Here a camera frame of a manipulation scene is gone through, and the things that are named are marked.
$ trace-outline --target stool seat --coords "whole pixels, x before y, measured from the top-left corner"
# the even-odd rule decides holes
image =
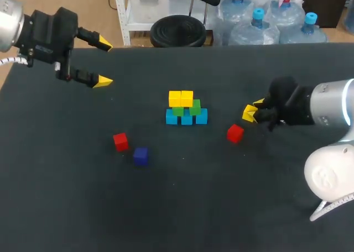
[[[206,39],[204,25],[187,15],[171,15],[158,20],[150,30],[150,41],[155,48],[203,46]]]

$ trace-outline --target water bottle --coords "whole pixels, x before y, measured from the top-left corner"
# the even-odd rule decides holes
[[[251,23],[242,23],[231,31],[230,45],[271,45],[279,43],[279,30],[263,21],[264,10],[253,11]]]
[[[354,34],[354,0],[352,0],[348,6],[348,13],[344,20],[344,26],[348,32]]]
[[[214,44],[227,46],[232,28],[242,19],[251,18],[251,0],[223,0],[217,7],[214,28]]]
[[[302,24],[305,19],[303,8],[290,0],[284,0],[280,7],[278,1],[272,1],[269,9],[269,21],[275,24],[280,32],[292,25]]]
[[[315,26],[317,14],[307,13],[305,23],[289,27],[281,32],[280,44],[328,42],[326,34]]]

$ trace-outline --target floor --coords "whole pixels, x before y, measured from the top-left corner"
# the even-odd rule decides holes
[[[123,46],[121,30],[119,27],[118,14],[116,10],[108,6],[108,0],[18,0],[23,3],[24,12],[31,15],[33,10],[37,9],[47,14],[54,14],[60,7],[65,7],[76,12],[79,15],[79,26],[85,27],[88,30],[100,32],[115,48]],[[111,5],[116,6],[115,0],[111,0]],[[350,42],[354,43],[354,35],[347,33],[342,21],[336,29],[324,29],[329,36],[331,42]],[[133,45],[149,44],[148,39],[143,36],[134,37],[139,39],[132,42]],[[75,41],[76,48],[89,48],[86,42]],[[7,53],[0,52],[0,59],[9,56],[16,56],[16,48],[12,48]],[[8,74],[10,65],[0,67],[0,88]]]

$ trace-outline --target black table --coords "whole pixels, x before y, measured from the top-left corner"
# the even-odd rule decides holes
[[[90,89],[15,65],[0,91],[0,251],[354,250],[354,203],[316,222],[306,158],[346,131],[241,119],[271,80],[353,76],[354,45],[75,50],[114,79]],[[194,90],[208,125],[165,125],[169,90]],[[226,131],[245,128],[233,145]],[[147,146],[150,166],[115,150]]]

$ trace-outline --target block tower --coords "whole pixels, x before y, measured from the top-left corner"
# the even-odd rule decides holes
[[[207,124],[208,110],[201,108],[200,100],[193,99],[193,91],[170,91],[169,107],[166,110],[166,124],[178,125],[178,118],[181,118],[182,125]]]

